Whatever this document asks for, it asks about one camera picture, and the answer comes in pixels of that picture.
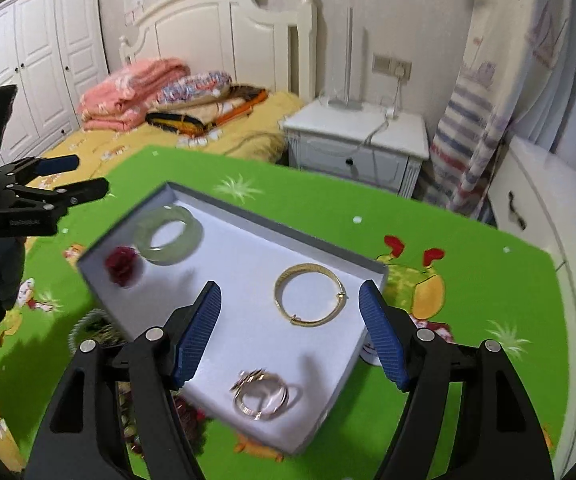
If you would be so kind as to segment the patterned pillow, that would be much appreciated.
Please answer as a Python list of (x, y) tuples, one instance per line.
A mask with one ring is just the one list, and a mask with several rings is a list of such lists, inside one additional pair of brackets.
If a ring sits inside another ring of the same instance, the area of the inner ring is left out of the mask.
[(158, 107), (192, 105), (216, 100), (229, 90), (233, 78), (220, 70), (188, 75), (166, 84), (153, 98)]

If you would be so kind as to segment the pink folded blanket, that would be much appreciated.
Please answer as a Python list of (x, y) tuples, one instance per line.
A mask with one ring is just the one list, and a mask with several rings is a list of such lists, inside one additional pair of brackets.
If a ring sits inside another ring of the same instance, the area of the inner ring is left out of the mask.
[(123, 66), (81, 96), (82, 128), (128, 131), (139, 126), (155, 95), (189, 74), (179, 58), (144, 58)]

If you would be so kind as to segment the gold bangle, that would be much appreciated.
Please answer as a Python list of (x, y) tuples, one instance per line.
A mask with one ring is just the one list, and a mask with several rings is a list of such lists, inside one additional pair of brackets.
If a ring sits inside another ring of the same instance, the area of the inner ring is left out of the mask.
[(278, 312), (291, 325), (315, 328), (330, 323), (342, 312), (347, 292), (335, 272), (305, 262), (289, 266), (279, 275), (273, 298)]

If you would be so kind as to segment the white desk lamp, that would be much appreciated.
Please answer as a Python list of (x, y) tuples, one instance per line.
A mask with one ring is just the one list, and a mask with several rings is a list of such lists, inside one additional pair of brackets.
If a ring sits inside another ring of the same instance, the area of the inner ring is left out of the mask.
[(354, 9), (349, 6), (346, 12), (345, 58), (342, 92), (328, 100), (328, 106), (335, 110), (351, 110), (358, 112), (363, 109), (361, 101), (352, 98), (352, 65), (354, 43)]

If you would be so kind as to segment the red rose brooch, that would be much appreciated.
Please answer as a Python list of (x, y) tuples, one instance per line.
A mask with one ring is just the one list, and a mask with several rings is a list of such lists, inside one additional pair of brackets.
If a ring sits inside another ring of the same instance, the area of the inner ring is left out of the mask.
[(110, 281), (125, 287), (131, 284), (137, 273), (139, 253), (130, 246), (118, 246), (105, 258), (104, 266)]

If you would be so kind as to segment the green jade bangle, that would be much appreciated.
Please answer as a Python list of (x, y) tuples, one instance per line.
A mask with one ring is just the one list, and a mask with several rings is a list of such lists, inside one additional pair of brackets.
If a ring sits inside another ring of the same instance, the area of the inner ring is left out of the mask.
[(136, 220), (133, 245), (153, 264), (169, 266), (189, 257), (200, 245), (203, 227), (189, 209), (165, 205)]

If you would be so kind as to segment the yellow floral bedsheet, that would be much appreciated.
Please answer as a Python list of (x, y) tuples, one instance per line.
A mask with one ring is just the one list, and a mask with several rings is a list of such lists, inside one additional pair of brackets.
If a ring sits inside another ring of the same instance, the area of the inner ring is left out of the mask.
[[(287, 146), (279, 124), (303, 105), (292, 93), (272, 93), (250, 115), (198, 140), (149, 125), (131, 131), (76, 131), (47, 154), (78, 155), (79, 168), (31, 184), (51, 190), (105, 177), (139, 151), (157, 157), (166, 148), (274, 164)], [(62, 220), (57, 235), (26, 243), (21, 292), (0, 324), (0, 459), (13, 471), (26, 464), (53, 388), (70, 360), (69, 337), (84, 333), (80, 319), (93, 307), (76, 261), (102, 224), (100, 209), (98, 203), (76, 208)]]

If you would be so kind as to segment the green cartoon tablecloth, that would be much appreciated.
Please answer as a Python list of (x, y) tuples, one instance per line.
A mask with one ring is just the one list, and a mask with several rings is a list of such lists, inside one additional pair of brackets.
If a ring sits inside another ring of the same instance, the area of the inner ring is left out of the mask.
[[(90, 311), (92, 296), (74, 263), (62, 255), (86, 247), (137, 198), (164, 181), (181, 183), (239, 205), (368, 258), (388, 257), (385, 237), (405, 245), (399, 261), (421, 269), (422, 252), (440, 248), (433, 263), (446, 286), (431, 321), (449, 327), (455, 341), (475, 344), (502, 336), (535, 403), (550, 451), (560, 442), (568, 400), (568, 358), (562, 299), (551, 257), (511, 235), (389, 192), (269, 162), (176, 148), (143, 148), (107, 178), (100, 203), (74, 209), (60, 234), (42, 238), (26, 257), (33, 299), (56, 300), (57, 310), (21, 308), (21, 326), (0, 347), (0, 423), (7, 422), (22, 458), (28, 458), (43, 410), (70, 358), (68, 335)], [(0, 326), (0, 333), (8, 322)], [(233, 430), (207, 424), (200, 456), (207, 478), (368, 479), (378, 466), (402, 413), (404, 395), (376, 366), (357, 364), (340, 401), (303, 455), (273, 462), (233, 452)]]

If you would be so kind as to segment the white headboard bed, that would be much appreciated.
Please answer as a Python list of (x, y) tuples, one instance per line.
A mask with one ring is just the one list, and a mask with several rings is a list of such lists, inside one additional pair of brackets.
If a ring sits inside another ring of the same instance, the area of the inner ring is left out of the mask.
[(300, 0), (291, 11), (256, 0), (161, 0), (135, 21), (136, 38), (120, 38), (123, 65), (180, 58), (192, 73), (222, 70), (237, 84), (316, 96), (318, 9)]

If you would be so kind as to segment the striped boat curtain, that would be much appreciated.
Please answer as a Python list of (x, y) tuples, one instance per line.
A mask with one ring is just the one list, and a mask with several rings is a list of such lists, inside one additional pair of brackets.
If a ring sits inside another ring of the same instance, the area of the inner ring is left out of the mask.
[(461, 67), (418, 200), (474, 217), (501, 144), (552, 148), (576, 77), (576, 0), (473, 0)]

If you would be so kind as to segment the orange black folded cloth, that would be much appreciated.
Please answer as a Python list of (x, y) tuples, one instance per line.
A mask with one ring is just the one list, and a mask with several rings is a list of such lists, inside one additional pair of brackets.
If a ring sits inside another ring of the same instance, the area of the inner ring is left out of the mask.
[(177, 136), (198, 139), (227, 122), (250, 115), (253, 108), (268, 97), (266, 89), (236, 84), (222, 96), (215, 96), (201, 104), (174, 105), (169, 110), (149, 110), (145, 122)]

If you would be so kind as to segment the white nightstand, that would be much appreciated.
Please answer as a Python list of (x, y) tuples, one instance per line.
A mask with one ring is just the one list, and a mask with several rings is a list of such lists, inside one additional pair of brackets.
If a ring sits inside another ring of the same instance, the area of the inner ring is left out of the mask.
[(325, 100), (307, 104), (281, 123), (294, 168), (329, 174), (409, 198), (429, 159), (425, 120), (382, 106), (335, 110)]

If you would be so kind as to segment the grey jewelry tray box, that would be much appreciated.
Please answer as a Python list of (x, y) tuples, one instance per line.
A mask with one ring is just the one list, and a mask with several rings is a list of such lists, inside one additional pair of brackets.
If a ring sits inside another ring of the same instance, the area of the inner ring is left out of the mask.
[[(202, 224), (199, 247), (169, 266), (143, 262), (132, 284), (113, 284), (105, 258), (114, 248), (131, 244), (141, 214), (171, 204), (189, 209)], [(347, 292), (342, 312), (315, 328), (291, 325), (273, 298), (279, 275), (305, 262), (335, 272)], [(173, 182), (128, 211), (84, 252), (78, 267), (93, 295), (131, 339), (192, 304), (208, 281), (218, 284), (221, 313), (184, 395), (241, 434), (286, 454), (301, 453), (309, 445), (337, 402), (366, 337), (359, 287), (365, 281), (383, 286), (388, 273), (380, 262)], [(289, 388), (287, 406), (270, 420), (242, 415), (233, 404), (231, 389), (239, 375), (258, 368), (277, 374)]]

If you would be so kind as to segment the white drawer cabinet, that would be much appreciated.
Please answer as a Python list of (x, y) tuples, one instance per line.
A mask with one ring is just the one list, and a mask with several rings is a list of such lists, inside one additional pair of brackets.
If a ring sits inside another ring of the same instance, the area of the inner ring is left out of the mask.
[(504, 148), (488, 199), (499, 229), (548, 252), (562, 295), (572, 372), (554, 474), (576, 464), (576, 171), (517, 136)]

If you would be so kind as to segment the wall power socket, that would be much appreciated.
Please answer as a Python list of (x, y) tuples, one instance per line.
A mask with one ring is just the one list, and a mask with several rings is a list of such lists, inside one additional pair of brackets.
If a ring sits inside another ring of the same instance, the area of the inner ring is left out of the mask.
[(373, 73), (395, 77), (400, 81), (408, 81), (411, 74), (411, 63), (382, 54), (373, 55)]

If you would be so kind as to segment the white wardrobe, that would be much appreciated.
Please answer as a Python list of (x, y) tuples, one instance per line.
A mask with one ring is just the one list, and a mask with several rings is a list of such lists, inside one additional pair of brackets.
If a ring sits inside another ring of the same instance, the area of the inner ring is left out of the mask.
[(81, 129), (81, 96), (108, 76), (99, 0), (0, 4), (0, 86), (17, 95), (0, 162), (41, 154)]

